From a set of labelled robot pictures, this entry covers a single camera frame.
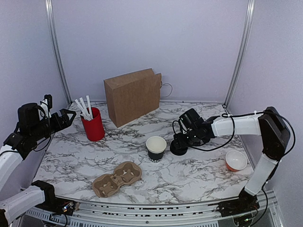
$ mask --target black cable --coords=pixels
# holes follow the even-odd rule
[[[38,152],[38,151],[41,151],[41,150],[45,149],[45,148],[49,145],[49,143],[51,142],[51,140],[52,140],[52,131],[51,131],[50,116],[49,116],[49,107],[48,107],[48,104],[47,104],[47,103],[44,103],[44,102],[42,102],[42,101],[41,101],[41,103],[43,103],[43,104],[45,104],[45,105],[47,106],[47,118],[48,118],[48,129],[49,129],[49,140],[48,140],[47,144],[46,144],[43,148],[41,148],[41,149],[39,149],[39,150],[35,150],[35,149],[34,149],[35,152]],[[46,138],[46,139],[42,140],[40,143],[38,143],[38,144],[36,145],[36,148],[37,148],[41,143],[43,143],[44,141],[46,141],[47,139],[48,139],[48,138]]]
[[[230,139],[226,142],[226,143],[224,143],[224,144],[222,144],[222,145],[220,145],[220,146],[218,146],[218,147],[216,147],[216,148],[212,148],[212,149],[209,149],[209,150],[205,150],[205,149],[201,149],[201,148],[196,148],[196,147],[193,147],[193,146],[190,146],[190,145],[188,145],[190,148],[193,148],[193,149],[197,149],[197,150],[201,150],[201,151],[213,151],[213,150],[217,150],[217,149],[219,149],[219,148],[222,148],[222,147],[224,147],[224,146],[226,146],[228,143],[230,143],[231,142],[231,140],[233,139],[233,137],[234,137],[234,135],[235,135],[235,121],[234,121],[234,119],[233,119],[233,116],[229,116],[230,118],[231,118],[231,120],[232,120],[232,136],[230,137]]]
[[[38,151],[41,151],[41,150],[43,150],[44,148],[46,148],[46,147],[50,144],[50,142],[51,142],[51,140],[52,140],[52,135],[50,135],[49,138],[46,138],[46,139],[42,140],[40,143],[38,143],[37,146],[36,146],[36,148],[37,148],[41,143],[43,143],[44,141],[46,141],[47,139],[48,139],[48,142],[47,142],[47,144],[46,144],[43,148],[41,148],[41,149],[39,149],[39,150],[33,150],[33,151],[38,152]]]
[[[263,216],[265,215],[265,213],[267,211],[267,208],[268,208],[268,197],[267,197],[267,194],[264,191],[263,187],[262,187],[262,192],[265,194],[265,197],[266,197],[266,207],[265,207],[265,210],[264,210],[263,214],[259,217],[259,219],[255,223],[253,223],[252,225],[250,225],[250,226],[254,226],[255,224],[257,224],[257,222],[259,222],[261,220],[261,218],[263,218]]]
[[[64,227],[67,227],[68,219],[67,219],[66,214],[63,213],[63,215],[65,216],[65,225],[64,225]]]
[[[13,151],[13,150],[6,150],[6,151],[3,151],[3,152],[0,154],[0,157],[1,157],[1,155],[5,154],[5,153],[19,153],[19,152]]]
[[[68,219],[67,219],[66,214],[64,214],[64,213],[53,213],[53,214],[51,214],[51,217],[54,216],[54,215],[62,215],[62,214],[63,214],[64,217],[65,217],[65,225],[64,225],[64,227],[67,227]]]
[[[172,130],[174,131],[174,134],[176,134],[175,127],[174,127],[174,123],[175,123],[175,122],[178,122],[178,121],[173,121],[173,122],[172,122]]]
[[[281,119],[283,119],[284,121],[287,122],[287,124],[289,125],[289,127],[290,127],[290,129],[292,131],[292,134],[293,134],[293,144],[292,144],[291,148],[283,155],[283,157],[284,157],[285,155],[287,155],[294,148],[294,145],[295,145],[295,142],[296,142],[294,128],[293,128],[292,124],[285,117],[283,117],[283,116],[281,116],[281,115],[279,115],[277,113],[272,113],[272,112],[267,112],[267,111],[263,111],[263,113],[265,113],[265,114],[271,114],[271,115],[275,115],[277,117],[280,117]]]

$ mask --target red pen holder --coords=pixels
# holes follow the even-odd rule
[[[103,128],[103,123],[101,119],[100,110],[95,107],[91,108],[93,113],[93,120],[87,121],[81,116],[83,127],[87,136],[87,139],[90,141],[98,141],[104,138],[105,132]]]

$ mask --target lavender wall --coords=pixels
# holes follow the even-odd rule
[[[288,227],[303,223],[302,9],[303,1],[256,1],[249,45],[230,104],[234,114],[275,106],[294,126],[296,147],[283,158],[271,181]],[[245,137],[244,142],[256,163],[260,138]]]
[[[53,111],[67,106],[54,60],[44,1],[0,3],[0,141],[15,129],[17,109],[53,95]],[[42,152],[32,152],[15,170],[0,194],[13,195],[31,183]]]
[[[72,98],[105,100],[103,79],[153,68],[174,87],[167,99],[223,102],[246,9],[245,0],[53,0]]]

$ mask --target paper cup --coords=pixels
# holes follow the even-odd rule
[[[160,162],[167,146],[165,139],[160,136],[149,137],[146,141],[148,157],[152,162]]]

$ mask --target gray marble pattern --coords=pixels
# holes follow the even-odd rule
[[[190,148],[185,155],[175,156],[169,151],[173,120],[190,108],[204,119],[221,115],[224,113],[221,105],[160,103],[159,109],[120,128],[108,117],[106,104],[92,103],[92,106],[101,111],[105,138],[98,142],[87,139],[80,112],[73,104],[70,109],[77,111],[77,116],[72,126],[55,134],[34,179],[53,184],[57,196],[112,203],[199,202],[237,196],[253,172],[249,160],[247,167],[236,173],[225,166],[225,154],[230,150],[247,156],[237,136],[224,148],[211,152]],[[161,162],[153,163],[148,158],[145,142],[150,136],[161,136],[167,141]],[[228,138],[212,139],[203,148],[217,147]],[[142,169],[142,179],[122,186],[109,198],[97,197],[92,182],[112,173],[125,161],[135,162]]]

